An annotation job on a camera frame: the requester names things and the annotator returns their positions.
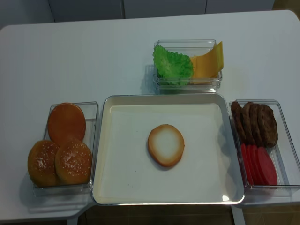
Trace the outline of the bun half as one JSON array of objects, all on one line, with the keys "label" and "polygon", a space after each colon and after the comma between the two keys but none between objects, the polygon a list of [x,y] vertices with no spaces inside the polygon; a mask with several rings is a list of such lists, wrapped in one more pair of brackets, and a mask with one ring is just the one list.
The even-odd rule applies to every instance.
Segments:
[{"label": "bun half", "polygon": [[175,166],[181,160],[185,148],[181,132],[169,124],[151,130],[147,145],[151,157],[163,167]]},{"label": "bun half", "polygon": [[73,139],[82,141],[86,131],[83,111],[72,103],[55,106],[48,117],[47,131],[50,139],[58,146]]}]

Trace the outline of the yellow cheese slice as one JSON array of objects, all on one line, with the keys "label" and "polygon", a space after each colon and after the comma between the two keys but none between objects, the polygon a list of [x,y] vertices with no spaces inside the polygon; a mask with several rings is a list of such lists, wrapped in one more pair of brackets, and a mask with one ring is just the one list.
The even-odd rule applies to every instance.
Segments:
[{"label": "yellow cheese slice", "polygon": [[223,42],[214,45],[210,54],[213,68],[218,73],[224,68]]},{"label": "yellow cheese slice", "polygon": [[211,63],[210,52],[202,56],[191,57],[190,59],[194,67],[193,78],[215,78],[218,76]]}]

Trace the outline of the rear yellow cheese slice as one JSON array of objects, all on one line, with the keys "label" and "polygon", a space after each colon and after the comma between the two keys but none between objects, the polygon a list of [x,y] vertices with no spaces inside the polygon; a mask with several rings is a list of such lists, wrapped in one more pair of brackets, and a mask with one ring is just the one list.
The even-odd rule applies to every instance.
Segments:
[{"label": "rear yellow cheese slice", "polygon": [[214,45],[210,54],[213,68],[218,73],[224,68],[223,42]]}]

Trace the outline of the green lettuce leaf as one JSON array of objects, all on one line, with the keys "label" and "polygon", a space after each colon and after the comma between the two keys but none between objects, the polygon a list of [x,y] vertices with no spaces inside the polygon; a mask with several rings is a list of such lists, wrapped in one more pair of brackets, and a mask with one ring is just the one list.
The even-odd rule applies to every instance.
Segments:
[{"label": "green lettuce leaf", "polygon": [[158,81],[160,85],[171,85],[171,86],[185,86],[190,82],[190,77],[164,77],[159,75]]},{"label": "green lettuce leaf", "polygon": [[193,63],[189,56],[170,52],[160,45],[154,47],[153,62],[162,78],[190,78],[194,74]]}]

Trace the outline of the clear bun container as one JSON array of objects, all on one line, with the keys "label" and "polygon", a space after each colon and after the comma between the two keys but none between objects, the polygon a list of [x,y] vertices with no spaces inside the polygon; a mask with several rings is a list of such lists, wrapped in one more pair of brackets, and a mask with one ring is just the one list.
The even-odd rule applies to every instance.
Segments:
[{"label": "clear bun container", "polygon": [[[66,185],[63,184],[61,181],[56,186],[50,187],[38,187],[33,182],[33,193],[35,196],[43,197],[43,196],[63,196],[63,195],[76,195],[76,194],[85,194],[90,193],[93,189],[92,185],[92,176],[93,176],[93,169],[95,165],[94,159],[94,148],[96,146],[96,137],[97,137],[97,128],[99,125],[99,113],[98,113],[98,103],[97,102],[85,102],[85,103],[73,103],[81,108],[84,113],[85,120],[86,120],[86,131],[84,139],[82,140],[92,153],[92,162],[91,162],[91,172],[90,172],[90,180],[86,184],[74,184],[74,185]],[[51,111],[54,109],[55,106],[52,105],[50,108],[49,115]],[[43,140],[50,140],[47,126],[44,134]]]}]

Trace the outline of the white square metal tray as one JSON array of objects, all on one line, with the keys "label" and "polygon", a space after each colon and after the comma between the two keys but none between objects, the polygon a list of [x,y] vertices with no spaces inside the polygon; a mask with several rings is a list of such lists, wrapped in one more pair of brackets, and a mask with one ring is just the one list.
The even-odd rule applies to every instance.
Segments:
[{"label": "white square metal tray", "polygon": [[[148,137],[169,124],[184,139],[181,160],[159,165]],[[92,197],[98,204],[238,204],[245,197],[225,99],[216,93],[108,97]]]}]

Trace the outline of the leftmost brown meat patty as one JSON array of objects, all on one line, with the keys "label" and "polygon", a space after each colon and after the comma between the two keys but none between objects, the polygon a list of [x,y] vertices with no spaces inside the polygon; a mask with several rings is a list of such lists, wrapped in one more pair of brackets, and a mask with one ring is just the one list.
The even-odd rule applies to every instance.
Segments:
[{"label": "leftmost brown meat patty", "polygon": [[237,101],[231,103],[232,117],[235,123],[236,130],[238,132],[241,143],[247,142],[247,137],[244,132],[242,124],[242,108]]}]

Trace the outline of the brown meat patty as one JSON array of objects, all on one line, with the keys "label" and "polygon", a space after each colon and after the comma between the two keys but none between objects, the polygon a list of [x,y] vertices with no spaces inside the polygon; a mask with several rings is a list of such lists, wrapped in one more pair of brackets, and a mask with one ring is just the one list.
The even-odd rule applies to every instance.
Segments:
[{"label": "brown meat patty", "polygon": [[264,143],[260,135],[260,129],[258,126],[258,107],[259,105],[255,103],[253,103],[250,106],[250,110],[249,110],[250,124],[251,124],[252,135],[256,145],[259,147],[264,147]]},{"label": "brown meat patty", "polygon": [[255,145],[255,139],[252,135],[251,122],[250,122],[250,107],[253,103],[248,102],[242,108],[242,117],[243,117],[243,128],[247,138],[247,143]]},{"label": "brown meat patty", "polygon": [[278,142],[278,127],[274,112],[267,105],[258,107],[258,126],[264,145],[268,148],[274,147]]},{"label": "brown meat patty", "polygon": [[238,132],[241,143],[247,142],[247,137],[244,132],[242,124],[242,108],[237,101],[231,103],[232,117],[235,123],[236,130]]}]

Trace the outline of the right sesame top bun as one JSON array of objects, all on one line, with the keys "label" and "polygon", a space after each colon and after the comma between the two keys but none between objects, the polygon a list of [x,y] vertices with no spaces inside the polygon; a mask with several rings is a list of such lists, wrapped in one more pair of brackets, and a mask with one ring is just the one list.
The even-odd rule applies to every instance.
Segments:
[{"label": "right sesame top bun", "polygon": [[90,180],[92,153],[77,139],[62,144],[55,156],[56,173],[63,184],[86,184]]}]

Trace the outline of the sesame bun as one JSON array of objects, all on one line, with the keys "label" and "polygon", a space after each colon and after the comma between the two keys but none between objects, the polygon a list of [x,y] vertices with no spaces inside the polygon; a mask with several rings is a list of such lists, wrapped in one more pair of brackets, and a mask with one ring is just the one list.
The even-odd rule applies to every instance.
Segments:
[{"label": "sesame bun", "polygon": [[86,184],[90,180],[92,153],[77,139],[62,144],[55,156],[56,173],[63,184]]},{"label": "sesame bun", "polygon": [[31,148],[27,167],[30,179],[38,187],[50,187],[59,184],[55,169],[55,156],[59,147],[50,140],[36,142]]}]

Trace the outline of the leftmost red tomato slice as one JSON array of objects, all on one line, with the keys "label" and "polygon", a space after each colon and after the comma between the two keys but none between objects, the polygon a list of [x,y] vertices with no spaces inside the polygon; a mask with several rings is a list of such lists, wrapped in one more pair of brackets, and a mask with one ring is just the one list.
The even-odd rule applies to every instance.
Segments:
[{"label": "leftmost red tomato slice", "polygon": [[248,165],[247,153],[246,153],[246,145],[243,143],[241,146],[241,154],[244,162],[244,167],[247,175],[247,180],[250,185],[253,185],[253,179],[251,176],[251,171]]}]

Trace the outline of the red tomato slice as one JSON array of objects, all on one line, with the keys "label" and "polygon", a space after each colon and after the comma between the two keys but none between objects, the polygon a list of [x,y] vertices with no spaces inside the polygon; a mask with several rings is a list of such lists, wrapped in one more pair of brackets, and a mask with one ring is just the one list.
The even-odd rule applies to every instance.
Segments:
[{"label": "red tomato slice", "polygon": [[256,177],[256,173],[255,173],[252,161],[251,161],[252,155],[253,155],[252,145],[248,145],[246,147],[246,157],[247,157],[247,164],[248,164],[248,168],[249,168],[249,172],[250,172],[250,178],[249,178],[250,181],[249,181],[249,183],[251,185],[257,185],[258,184],[258,179]]},{"label": "red tomato slice", "polygon": [[263,147],[259,147],[256,151],[256,163],[259,174],[264,185],[277,185],[277,173],[275,166],[267,152]]},{"label": "red tomato slice", "polygon": [[257,147],[255,145],[250,146],[249,154],[250,154],[250,161],[251,161],[251,166],[252,166],[252,178],[254,181],[255,185],[263,185],[264,180],[260,174],[259,168],[258,168],[258,163],[256,159],[256,152],[257,152]]},{"label": "red tomato slice", "polygon": [[246,145],[243,143],[241,146],[241,154],[244,162],[244,167],[247,175],[247,180],[250,185],[253,185],[253,179],[251,176],[251,171],[248,165],[247,153],[246,153]]}]

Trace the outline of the left sesame top bun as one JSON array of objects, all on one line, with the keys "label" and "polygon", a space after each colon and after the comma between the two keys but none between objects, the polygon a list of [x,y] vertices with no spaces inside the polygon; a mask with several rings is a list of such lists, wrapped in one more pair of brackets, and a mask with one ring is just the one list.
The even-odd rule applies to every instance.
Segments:
[{"label": "left sesame top bun", "polygon": [[59,184],[55,169],[55,156],[59,147],[50,140],[36,142],[31,148],[27,167],[30,179],[38,187],[50,187]]}]

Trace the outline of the rightmost brown meat patty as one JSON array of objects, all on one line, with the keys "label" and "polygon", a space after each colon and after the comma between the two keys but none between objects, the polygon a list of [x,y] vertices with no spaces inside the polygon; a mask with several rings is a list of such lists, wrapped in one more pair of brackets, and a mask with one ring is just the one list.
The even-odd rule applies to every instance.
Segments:
[{"label": "rightmost brown meat patty", "polygon": [[258,107],[258,126],[264,145],[268,148],[274,147],[278,142],[278,127],[274,112],[267,105]]}]

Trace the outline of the clear patty tomato container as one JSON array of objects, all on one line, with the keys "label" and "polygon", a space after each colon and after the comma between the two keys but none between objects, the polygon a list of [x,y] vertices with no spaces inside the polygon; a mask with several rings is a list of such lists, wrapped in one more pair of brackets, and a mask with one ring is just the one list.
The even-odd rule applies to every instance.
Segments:
[{"label": "clear patty tomato container", "polygon": [[237,156],[240,164],[242,180],[245,189],[245,200],[252,203],[266,201],[273,197],[278,197],[282,201],[292,202],[295,200],[294,193],[300,189],[300,162],[298,160],[288,127],[285,122],[280,104],[274,99],[237,99],[241,108],[252,102],[258,105],[267,105],[274,112],[274,118],[277,122],[278,141],[277,144],[265,148],[275,166],[277,173],[277,185],[250,185],[247,180],[247,175],[244,167],[244,162],[241,154],[241,141],[235,127],[232,117],[231,103],[229,103],[229,118],[231,120],[232,134],[235,141]]}]

